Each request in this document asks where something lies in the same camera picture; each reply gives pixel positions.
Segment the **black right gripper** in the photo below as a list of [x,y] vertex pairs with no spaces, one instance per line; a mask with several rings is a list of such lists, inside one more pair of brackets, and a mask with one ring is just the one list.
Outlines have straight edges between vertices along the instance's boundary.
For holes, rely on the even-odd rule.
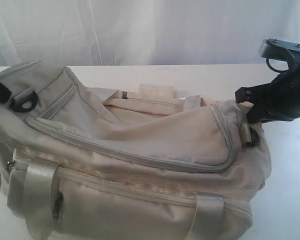
[[239,88],[235,100],[253,104],[246,114],[250,124],[300,118],[300,64],[280,73],[270,83]]

